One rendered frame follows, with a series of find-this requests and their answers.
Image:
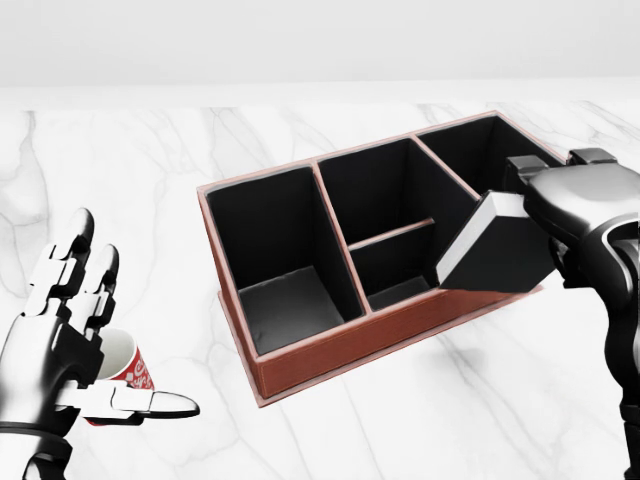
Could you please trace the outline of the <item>red-brown desk caddy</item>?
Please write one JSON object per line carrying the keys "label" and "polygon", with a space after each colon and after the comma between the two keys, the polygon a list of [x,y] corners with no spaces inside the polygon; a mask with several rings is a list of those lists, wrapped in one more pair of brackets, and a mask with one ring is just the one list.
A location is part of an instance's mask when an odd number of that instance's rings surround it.
{"label": "red-brown desk caddy", "polygon": [[496,112],[205,185],[220,302],[267,405],[516,299],[436,264],[507,160],[552,149]]}

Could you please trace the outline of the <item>black book with white pages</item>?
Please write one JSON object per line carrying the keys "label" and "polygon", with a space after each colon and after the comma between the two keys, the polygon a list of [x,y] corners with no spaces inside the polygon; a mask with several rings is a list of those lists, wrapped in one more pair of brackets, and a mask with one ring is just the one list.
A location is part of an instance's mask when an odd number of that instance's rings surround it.
{"label": "black book with white pages", "polygon": [[442,288],[526,293],[555,269],[548,235],[523,200],[515,193],[484,195],[436,264]]}

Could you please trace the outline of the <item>red printed mug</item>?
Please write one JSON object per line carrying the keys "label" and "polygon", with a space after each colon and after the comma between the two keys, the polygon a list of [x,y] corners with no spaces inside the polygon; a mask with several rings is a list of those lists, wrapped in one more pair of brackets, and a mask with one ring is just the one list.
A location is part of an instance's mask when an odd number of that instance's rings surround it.
{"label": "red printed mug", "polygon": [[142,359],[135,339],[121,329],[105,328],[100,331],[103,363],[94,386],[125,381],[136,389],[154,389],[149,370]]}

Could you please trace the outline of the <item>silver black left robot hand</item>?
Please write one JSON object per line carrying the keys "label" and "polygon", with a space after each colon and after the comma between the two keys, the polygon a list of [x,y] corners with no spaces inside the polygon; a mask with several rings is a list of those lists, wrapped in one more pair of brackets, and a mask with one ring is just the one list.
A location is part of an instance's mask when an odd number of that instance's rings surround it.
{"label": "silver black left robot hand", "polygon": [[90,255],[94,219],[77,210],[46,246],[31,277],[32,291],[0,353],[0,428],[66,435],[79,416],[98,424],[139,425],[146,418],[199,414],[191,399],[99,379],[99,335],[113,314],[119,254],[107,245]]}

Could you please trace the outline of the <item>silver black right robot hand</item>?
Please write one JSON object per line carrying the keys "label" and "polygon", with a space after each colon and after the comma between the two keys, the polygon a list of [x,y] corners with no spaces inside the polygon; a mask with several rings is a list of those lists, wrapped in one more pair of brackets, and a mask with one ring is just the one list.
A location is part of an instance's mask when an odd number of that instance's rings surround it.
{"label": "silver black right robot hand", "polygon": [[624,400],[640,402],[640,174],[588,148],[554,168],[533,155],[510,157],[503,185],[523,194],[526,212],[550,235],[565,287],[590,287],[604,302],[607,365]]}

